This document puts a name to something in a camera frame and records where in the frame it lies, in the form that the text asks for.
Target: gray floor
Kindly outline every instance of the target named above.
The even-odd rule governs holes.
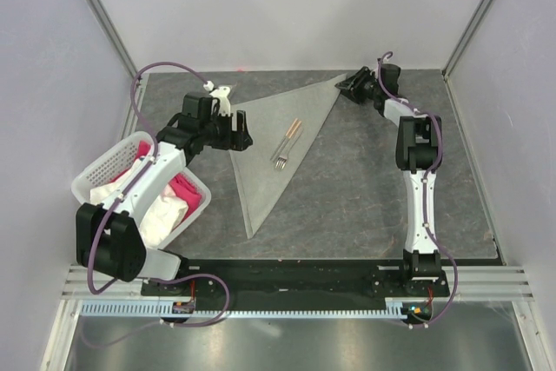
[[[156,326],[111,348],[76,337],[67,371],[527,371],[511,304],[454,304],[428,330],[357,319],[228,319],[217,326]],[[155,318],[80,318],[88,341],[113,341]]]
[[[282,93],[346,71],[208,73],[233,85],[232,103]],[[202,90],[191,75],[154,74],[142,111],[156,129]],[[403,70],[400,92],[442,116],[445,156],[435,190],[436,232],[457,258],[494,258],[455,117],[438,70]],[[397,129],[372,105],[338,98],[321,133],[268,219],[247,240],[229,154],[205,149],[189,168],[212,202],[168,247],[194,258],[399,258],[406,236],[406,190],[394,161]]]

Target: clothes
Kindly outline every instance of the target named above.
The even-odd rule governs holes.
[[[111,195],[131,176],[140,161],[150,151],[150,144],[141,141],[137,148],[136,160],[130,169],[117,176],[111,183],[94,188],[90,191],[90,202],[98,204]],[[183,220],[197,210],[201,203],[201,195],[188,179],[178,174],[155,199],[139,225],[145,246],[155,248]]]
[[[132,175],[140,163],[141,161],[137,159],[131,169],[122,173],[114,182],[92,189],[90,191],[90,202],[98,204],[111,195]],[[160,245],[170,232],[182,222],[188,213],[188,209],[188,204],[178,197],[169,185],[166,186],[147,210],[139,225],[139,234],[145,246],[156,248]]]

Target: table top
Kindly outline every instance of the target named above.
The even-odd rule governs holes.
[[[350,71],[207,73],[233,86],[242,103]],[[142,112],[156,129],[202,86],[189,74],[149,76]],[[400,93],[442,117],[444,160],[435,187],[436,234],[456,258],[495,258],[488,226],[452,106],[439,70],[402,70]],[[190,258],[400,258],[407,234],[407,197],[394,160],[397,129],[372,104],[339,96],[281,199],[248,240],[227,152],[205,149],[189,168],[212,202],[168,250]]]

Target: white cloth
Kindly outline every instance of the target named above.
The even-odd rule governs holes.
[[[91,204],[98,204],[111,195],[131,176],[139,166],[140,160],[136,160],[131,169],[126,171],[115,182],[96,187],[90,191]],[[174,190],[166,185],[162,193],[155,199],[153,204],[139,225],[139,233],[146,247],[156,248],[181,223],[188,211],[188,204],[175,196]]]

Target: red cloth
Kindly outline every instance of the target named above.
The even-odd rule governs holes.
[[[137,147],[136,159],[146,156],[150,151],[150,144],[145,141],[139,142]],[[119,174],[112,182],[115,182],[118,178],[122,176],[127,170]],[[168,185],[174,190],[175,195],[184,200],[188,204],[188,213],[185,214],[183,220],[187,219],[189,215],[197,210],[199,204],[201,204],[201,195],[197,192],[197,189],[193,184],[191,184],[183,174],[178,174],[175,176]]]

